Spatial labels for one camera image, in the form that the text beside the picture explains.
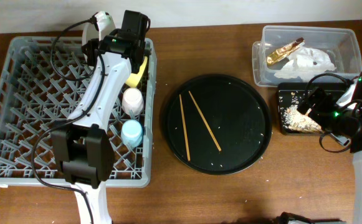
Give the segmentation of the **food scraps pile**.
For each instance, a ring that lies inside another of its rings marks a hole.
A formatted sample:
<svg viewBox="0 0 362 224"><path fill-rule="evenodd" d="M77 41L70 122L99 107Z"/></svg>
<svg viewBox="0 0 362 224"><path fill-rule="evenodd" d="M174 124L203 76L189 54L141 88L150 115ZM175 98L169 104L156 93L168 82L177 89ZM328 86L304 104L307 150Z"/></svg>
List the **food scraps pile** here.
<svg viewBox="0 0 362 224"><path fill-rule="evenodd" d="M298 104L303 100L301 90L279 90L279 115L284 134L320 134L319 124L307 115L297 111Z"/></svg>

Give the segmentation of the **white paper napkin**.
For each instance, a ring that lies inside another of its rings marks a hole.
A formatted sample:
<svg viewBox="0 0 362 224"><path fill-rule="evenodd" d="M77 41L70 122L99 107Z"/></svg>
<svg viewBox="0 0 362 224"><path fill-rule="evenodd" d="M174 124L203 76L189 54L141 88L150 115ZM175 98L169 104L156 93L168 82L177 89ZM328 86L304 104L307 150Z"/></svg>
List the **white paper napkin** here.
<svg viewBox="0 0 362 224"><path fill-rule="evenodd" d="M286 56L288 62L274 76L277 78L300 78L303 82L311 80L314 76L334 72L335 64L330 56L319 49L300 47Z"/></svg>

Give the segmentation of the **gold foil wrapper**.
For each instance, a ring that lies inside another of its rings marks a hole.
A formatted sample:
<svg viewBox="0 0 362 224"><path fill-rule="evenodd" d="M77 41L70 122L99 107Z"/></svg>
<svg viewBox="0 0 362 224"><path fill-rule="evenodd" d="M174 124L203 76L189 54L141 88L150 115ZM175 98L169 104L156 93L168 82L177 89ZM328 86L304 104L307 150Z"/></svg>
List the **gold foil wrapper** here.
<svg viewBox="0 0 362 224"><path fill-rule="evenodd" d="M279 49L274 50L266 57L267 65L274 65L275 63L280 62L285 57L289 56L292 52L298 50L304 44L305 39L301 37Z"/></svg>

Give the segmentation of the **wooden chopstick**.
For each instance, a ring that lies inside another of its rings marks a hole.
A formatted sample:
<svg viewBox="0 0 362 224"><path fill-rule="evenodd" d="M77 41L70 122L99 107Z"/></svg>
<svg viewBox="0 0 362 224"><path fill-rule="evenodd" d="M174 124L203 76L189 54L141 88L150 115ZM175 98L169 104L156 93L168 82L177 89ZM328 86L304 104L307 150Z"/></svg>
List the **wooden chopstick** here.
<svg viewBox="0 0 362 224"><path fill-rule="evenodd" d="M195 105L195 107L196 107L196 109L197 109L197 111L198 111L198 113L199 113L199 115L200 115L200 117L201 117L201 119L202 119L202 121L203 121L206 129L207 129L207 131L209 132L212 140L214 141L214 144L215 144L215 146L217 147L217 150L218 150L219 152L221 152L222 149L221 149L221 147L220 147L220 145L219 145L219 143L218 143L218 141L217 141L214 133L212 132L212 130L211 130L208 122L206 121L206 119L205 119L205 117L204 117L204 115L203 115L203 113L202 113L199 105L197 104L195 98L193 97L193 94L192 94L190 91L188 91L188 93L189 93L189 95L190 95L190 97L191 97L191 99L192 99L192 101L193 101L193 103L194 103L194 105Z"/></svg>
<svg viewBox="0 0 362 224"><path fill-rule="evenodd" d="M185 147L186 147L186 155L187 155L188 162L190 162L191 157L190 157L190 151L189 151L188 133L187 133L187 128L186 128L186 120L185 120L184 109L183 109L183 100L182 100L181 95L179 95L179 104L180 104L180 108L181 108L181 119L182 119L182 124L183 124L183 133L184 133L184 142L185 142Z"/></svg>

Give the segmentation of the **pink plastic cup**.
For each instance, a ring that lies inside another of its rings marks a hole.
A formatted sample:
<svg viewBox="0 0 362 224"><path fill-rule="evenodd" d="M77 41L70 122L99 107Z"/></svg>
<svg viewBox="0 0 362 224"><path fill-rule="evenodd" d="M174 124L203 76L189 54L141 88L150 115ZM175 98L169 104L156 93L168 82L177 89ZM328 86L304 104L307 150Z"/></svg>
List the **pink plastic cup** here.
<svg viewBox="0 0 362 224"><path fill-rule="evenodd" d="M138 116L143 111L144 100L137 88L127 88L123 93L121 107L127 115Z"/></svg>

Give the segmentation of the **yellow plastic bowl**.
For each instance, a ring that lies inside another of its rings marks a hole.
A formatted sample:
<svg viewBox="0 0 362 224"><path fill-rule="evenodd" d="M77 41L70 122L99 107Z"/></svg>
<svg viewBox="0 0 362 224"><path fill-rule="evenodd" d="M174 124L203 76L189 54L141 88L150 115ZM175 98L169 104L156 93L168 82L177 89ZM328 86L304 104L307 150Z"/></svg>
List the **yellow plastic bowl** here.
<svg viewBox="0 0 362 224"><path fill-rule="evenodd" d="M130 76L128 77L128 79L126 80L125 84L128 87L136 88L138 86L138 84L141 82L142 76L146 70L147 64L148 64L148 57L145 56L144 61L140 66L139 72L131 73Z"/></svg>

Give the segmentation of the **blue plastic cup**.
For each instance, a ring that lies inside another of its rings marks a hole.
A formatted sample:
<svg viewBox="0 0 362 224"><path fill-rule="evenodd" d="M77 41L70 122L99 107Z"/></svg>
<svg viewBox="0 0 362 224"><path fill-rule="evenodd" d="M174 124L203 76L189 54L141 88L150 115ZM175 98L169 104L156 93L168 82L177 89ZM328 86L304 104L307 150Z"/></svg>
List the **blue plastic cup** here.
<svg viewBox="0 0 362 224"><path fill-rule="evenodd" d="M138 121L130 119L123 123L120 137L123 144L134 149L143 141L143 128Z"/></svg>

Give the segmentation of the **grey round plate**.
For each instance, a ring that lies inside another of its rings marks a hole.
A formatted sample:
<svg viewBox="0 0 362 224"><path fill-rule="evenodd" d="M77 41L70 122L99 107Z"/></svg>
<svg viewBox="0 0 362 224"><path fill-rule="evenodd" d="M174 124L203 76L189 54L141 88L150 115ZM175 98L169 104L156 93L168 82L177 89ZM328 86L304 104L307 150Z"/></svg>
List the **grey round plate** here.
<svg viewBox="0 0 362 224"><path fill-rule="evenodd" d="M91 17L82 32L82 52L89 66L95 65L96 57L93 55L98 41L103 40L106 35L115 30L113 17L105 11L95 13Z"/></svg>

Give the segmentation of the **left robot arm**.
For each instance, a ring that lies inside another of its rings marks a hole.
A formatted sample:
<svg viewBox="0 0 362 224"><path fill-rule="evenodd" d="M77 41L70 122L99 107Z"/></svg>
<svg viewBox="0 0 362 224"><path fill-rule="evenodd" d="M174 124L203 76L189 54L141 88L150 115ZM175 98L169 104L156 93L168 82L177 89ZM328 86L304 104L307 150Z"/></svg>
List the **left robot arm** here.
<svg viewBox="0 0 362 224"><path fill-rule="evenodd" d="M82 223L111 223L105 184L115 162L107 135L120 90L147 61L148 16L126 10L117 28L100 11L83 22L82 53L92 68L90 83L67 120L50 132L55 163L75 193Z"/></svg>

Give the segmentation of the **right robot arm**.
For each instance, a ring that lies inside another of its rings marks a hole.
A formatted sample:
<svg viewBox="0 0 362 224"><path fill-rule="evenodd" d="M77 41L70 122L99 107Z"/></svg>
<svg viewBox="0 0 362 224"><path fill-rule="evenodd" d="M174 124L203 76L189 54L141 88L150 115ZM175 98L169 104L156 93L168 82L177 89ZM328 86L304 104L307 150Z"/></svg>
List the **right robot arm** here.
<svg viewBox="0 0 362 224"><path fill-rule="evenodd" d="M316 122L322 129L321 138L327 135L343 136L350 143L344 148L353 155L355 172L354 223L362 223L362 72L352 79L340 75L336 78L346 86L345 93L334 98L322 87L311 85L320 76L316 75L306 84L303 100L297 111Z"/></svg>

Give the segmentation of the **black rectangular waste tray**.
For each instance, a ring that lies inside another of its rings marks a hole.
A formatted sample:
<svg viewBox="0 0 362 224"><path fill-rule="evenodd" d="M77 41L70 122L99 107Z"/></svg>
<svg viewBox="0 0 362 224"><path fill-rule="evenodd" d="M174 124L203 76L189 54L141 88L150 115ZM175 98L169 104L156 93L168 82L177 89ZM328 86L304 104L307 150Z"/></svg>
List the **black rectangular waste tray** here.
<svg viewBox="0 0 362 224"><path fill-rule="evenodd" d="M319 124L305 114L297 111L298 104L304 99L306 83L281 83L277 88L277 106L280 131L282 134L319 135Z"/></svg>

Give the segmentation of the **clear plastic waste bin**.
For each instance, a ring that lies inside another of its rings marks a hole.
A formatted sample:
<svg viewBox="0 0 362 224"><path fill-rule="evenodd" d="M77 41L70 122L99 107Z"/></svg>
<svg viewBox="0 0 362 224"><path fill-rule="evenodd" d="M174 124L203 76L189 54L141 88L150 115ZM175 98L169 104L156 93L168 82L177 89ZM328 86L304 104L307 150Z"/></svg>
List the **clear plastic waste bin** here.
<svg viewBox="0 0 362 224"><path fill-rule="evenodd" d="M267 65L266 57L274 50L299 38L305 39L302 47L319 49L330 56L335 64L334 72L352 79L362 72L361 52L356 35L351 29L304 26L265 26L260 41L252 47L252 69L255 84L275 87L283 82L303 82L300 78L284 79L274 76L287 62L285 57L274 65Z"/></svg>

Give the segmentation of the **grey plastic dishwasher rack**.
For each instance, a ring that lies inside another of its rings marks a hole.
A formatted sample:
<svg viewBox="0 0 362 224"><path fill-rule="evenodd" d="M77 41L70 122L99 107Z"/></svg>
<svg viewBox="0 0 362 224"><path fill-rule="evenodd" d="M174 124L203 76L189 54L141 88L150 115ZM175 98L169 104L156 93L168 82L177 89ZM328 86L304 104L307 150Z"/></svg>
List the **grey plastic dishwasher rack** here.
<svg viewBox="0 0 362 224"><path fill-rule="evenodd" d="M65 120L78 105L89 80L78 37L66 37L57 44L56 65L67 75L79 77L70 82L58 77L50 64L51 37L15 37L9 45L0 77L0 187L39 185L38 178L62 185L65 180L55 167L52 144L45 138L32 158L34 144L56 121ZM138 89L144 109L136 116L143 127L143 143L127 148L120 139L128 115L117 100L108 122L108 137L115 163L108 187L146 187L151 179L153 150L153 102L157 57L153 41L146 40L149 58Z"/></svg>

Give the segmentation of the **round black serving tray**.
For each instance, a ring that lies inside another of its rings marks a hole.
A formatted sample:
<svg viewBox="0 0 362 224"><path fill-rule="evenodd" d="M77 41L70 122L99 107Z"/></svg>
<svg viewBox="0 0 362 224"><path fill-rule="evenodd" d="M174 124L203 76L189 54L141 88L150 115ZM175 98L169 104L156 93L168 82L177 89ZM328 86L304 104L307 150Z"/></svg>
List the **round black serving tray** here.
<svg viewBox="0 0 362 224"><path fill-rule="evenodd" d="M193 94L222 151L207 131L188 91ZM184 142L179 95L182 96L191 161ZM162 107L160 125L173 154L205 174L240 172L257 162L272 135L270 110L245 81L222 74L201 75L175 89Z"/></svg>

